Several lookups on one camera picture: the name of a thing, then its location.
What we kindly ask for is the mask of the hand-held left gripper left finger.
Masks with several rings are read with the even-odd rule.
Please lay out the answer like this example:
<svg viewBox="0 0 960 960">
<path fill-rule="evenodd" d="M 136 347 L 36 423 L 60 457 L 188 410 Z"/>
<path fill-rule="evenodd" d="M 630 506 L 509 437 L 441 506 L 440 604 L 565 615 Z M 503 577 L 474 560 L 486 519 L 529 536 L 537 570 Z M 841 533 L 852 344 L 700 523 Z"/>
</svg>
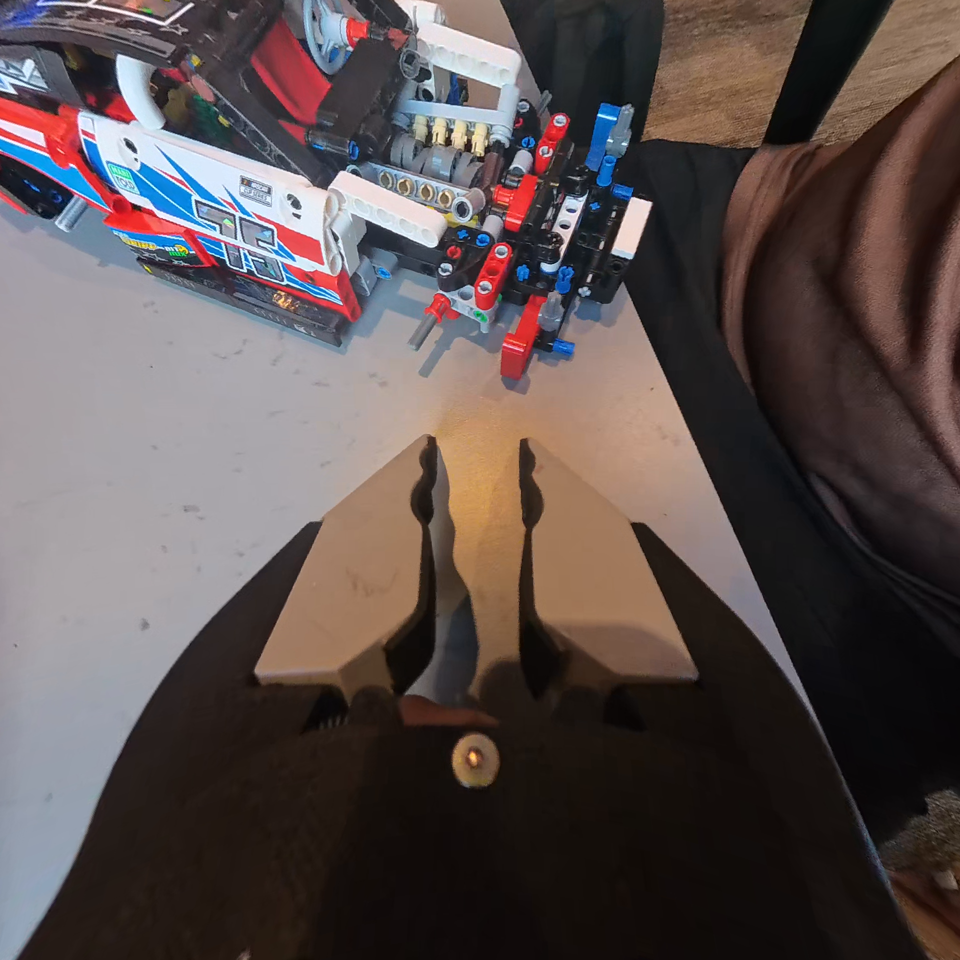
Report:
<svg viewBox="0 0 960 960">
<path fill-rule="evenodd" d="M 354 698 L 402 694 L 422 675 L 436 638 L 437 462 L 422 435 L 322 518 L 255 666 L 261 685 Z"/>
</svg>

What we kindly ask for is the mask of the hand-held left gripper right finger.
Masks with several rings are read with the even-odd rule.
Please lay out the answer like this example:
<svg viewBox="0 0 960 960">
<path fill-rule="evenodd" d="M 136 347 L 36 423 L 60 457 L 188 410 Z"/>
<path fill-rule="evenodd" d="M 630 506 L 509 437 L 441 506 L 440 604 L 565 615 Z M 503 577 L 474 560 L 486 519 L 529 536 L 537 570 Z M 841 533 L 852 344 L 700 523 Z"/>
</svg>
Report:
<svg viewBox="0 0 960 960">
<path fill-rule="evenodd" d="M 519 658 L 534 698 L 698 681 L 627 517 L 534 438 L 518 462 Z"/>
</svg>

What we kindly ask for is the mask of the brick-built toy race car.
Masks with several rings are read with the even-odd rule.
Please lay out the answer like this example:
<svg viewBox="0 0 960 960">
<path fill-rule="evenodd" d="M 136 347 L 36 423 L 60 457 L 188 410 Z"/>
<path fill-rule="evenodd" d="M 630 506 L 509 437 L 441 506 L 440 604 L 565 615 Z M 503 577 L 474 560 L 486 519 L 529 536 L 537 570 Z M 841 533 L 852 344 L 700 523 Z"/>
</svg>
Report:
<svg viewBox="0 0 960 960">
<path fill-rule="evenodd" d="M 652 203 L 616 182 L 631 104 L 570 116 L 514 49 L 432 2 L 21 1 L 1 10 L 2 202 L 70 232 L 89 209 L 145 272 L 340 346 L 378 282 L 446 319 L 521 318 L 500 373 L 573 354 Z"/>
</svg>

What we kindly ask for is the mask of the person's brown sweater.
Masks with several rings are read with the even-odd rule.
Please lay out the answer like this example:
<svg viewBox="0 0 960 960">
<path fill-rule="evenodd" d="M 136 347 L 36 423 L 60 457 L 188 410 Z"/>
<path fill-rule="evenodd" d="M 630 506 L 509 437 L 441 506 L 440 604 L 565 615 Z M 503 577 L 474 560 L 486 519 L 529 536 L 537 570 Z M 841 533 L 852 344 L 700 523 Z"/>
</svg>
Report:
<svg viewBox="0 0 960 960">
<path fill-rule="evenodd" d="M 722 329 L 846 529 L 959 574 L 959 63 L 848 143 L 762 147 L 723 233 Z"/>
</svg>

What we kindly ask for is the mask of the black backpack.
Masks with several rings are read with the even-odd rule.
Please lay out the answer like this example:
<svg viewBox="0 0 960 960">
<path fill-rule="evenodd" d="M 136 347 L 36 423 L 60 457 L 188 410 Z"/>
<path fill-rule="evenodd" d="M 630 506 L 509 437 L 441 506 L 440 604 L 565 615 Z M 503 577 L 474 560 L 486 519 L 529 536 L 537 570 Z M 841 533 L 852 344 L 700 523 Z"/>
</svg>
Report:
<svg viewBox="0 0 960 960">
<path fill-rule="evenodd" d="M 602 103 L 630 104 L 632 143 L 642 140 L 662 52 L 663 1 L 503 1 L 537 86 L 568 114 L 570 136 L 592 141 Z"/>
</svg>

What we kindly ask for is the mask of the black office chair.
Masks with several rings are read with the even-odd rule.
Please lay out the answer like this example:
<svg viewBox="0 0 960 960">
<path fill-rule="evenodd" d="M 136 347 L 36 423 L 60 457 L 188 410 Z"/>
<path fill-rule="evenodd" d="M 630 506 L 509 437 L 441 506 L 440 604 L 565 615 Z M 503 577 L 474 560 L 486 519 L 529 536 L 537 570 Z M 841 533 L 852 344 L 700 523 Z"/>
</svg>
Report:
<svg viewBox="0 0 960 960">
<path fill-rule="evenodd" d="M 764 145 L 813 138 L 891 6 L 891 1 L 811 2 Z"/>
</svg>

